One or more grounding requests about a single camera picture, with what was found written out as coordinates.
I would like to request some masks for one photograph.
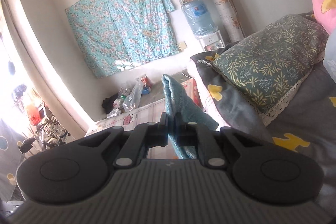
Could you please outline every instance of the blue water bottle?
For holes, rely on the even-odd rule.
[[[217,31],[203,0],[185,1],[186,3],[181,6],[181,9],[194,35],[202,37]]]

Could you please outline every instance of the bed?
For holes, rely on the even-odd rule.
[[[336,215],[336,83],[316,60],[288,105],[265,125],[253,104],[214,66],[218,56],[235,46],[191,58],[188,71],[197,82],[205,111],[220,126],[229,125],[313,158],[325,173],[316,201]]]

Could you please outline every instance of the gray bedsheet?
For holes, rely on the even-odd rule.
[[[289,106],[265,128],[253,107],[225,82],[206,58],[215,57],[216,53],[221,54],[224,50],[192,57],[204,85],[222,87],[222,99],[214,100],[218,112],[232,127],[295,150],[319,163],[325,180],[316,201],[336,215],[336,98],[335,106],[332,102],[332,97],[336,97],[336,84],[322,62],[315,65]]]

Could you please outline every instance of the floor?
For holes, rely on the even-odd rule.
[[[190,78],[183,75],[181,72],[172,75],[172,77],[178,81],[179,83],[183,83],[187,80],[189,80]],[[141,100],[140,100],[140,105],[139,107],[148,105],[150,103],[156,102],[158,100],[161,100],[165,97],[164,93],[163,93],[163,84],[162,82],[158,82],[155,85],[152,86],[152,91],[149,94],[146,95],[142,95],[141,96]]]

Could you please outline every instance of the curtain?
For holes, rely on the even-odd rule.
[[[18,1],[20,2],[20,0],[11,1],[11,8],[13,8]],[[12,61],[16,66],[22,66],[23,70],[27,72],[29,79],[43,98],[44,102],[48,105],[55,117],[68,130],[68,132],[76,139],[84,137],[86,131],[91,125],[85,126],[85,124],[83,125],[83,123],[81,123],[81,128],[79,123],[61,104],[51,88],[48,86],[48,83],[42,77],[28,50],[26,49],[23,40],[21,40],[21,37],[25,37],[25,35],[22,26],[18,24],[18,22],[20,22],[17,18],[18,14],[13,15],[11,13],[8,0],[1,0],[1,6],[4,17],[0,17],[0,28],[4,37],[4,43],[7,43],[6,48],[11,49],[11,53],[14,54],[11,56]]]
[[[80,0],[68,21],[96,77],[179,52],[168,13],[171,0]]]

